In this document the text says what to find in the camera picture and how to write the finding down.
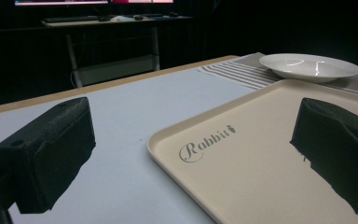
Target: plate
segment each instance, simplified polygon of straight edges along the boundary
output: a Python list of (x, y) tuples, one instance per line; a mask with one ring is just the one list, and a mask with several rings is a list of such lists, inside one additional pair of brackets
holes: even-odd
[(313, 83), (358, 75), (358, 66), (342, 60), (309, 54), (270, 54), (259, 60), (276, 75)]

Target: striped placemat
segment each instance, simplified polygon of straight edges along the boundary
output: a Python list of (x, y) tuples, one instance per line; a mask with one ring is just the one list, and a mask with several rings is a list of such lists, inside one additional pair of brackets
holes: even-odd
[[(259, 59), (263, 56), (264, 54), (257, 52), (249, 56), (240, 57), (238, 60), (208, 64), (198, 69), (202, 73), (221, 77), (258, 90), (281, 80), (269, 68), (260, 63)], [(320, 85), (358, 93), (358, 75), (338, 78)]]

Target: plastic tray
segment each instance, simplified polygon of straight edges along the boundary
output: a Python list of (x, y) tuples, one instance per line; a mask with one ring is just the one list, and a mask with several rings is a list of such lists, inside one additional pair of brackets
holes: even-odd
[(289, 143), (303, 97), (358, 115), (358, 94), (282, 80), (154, 133), (151, 157), (218, 223), (357, 223)]

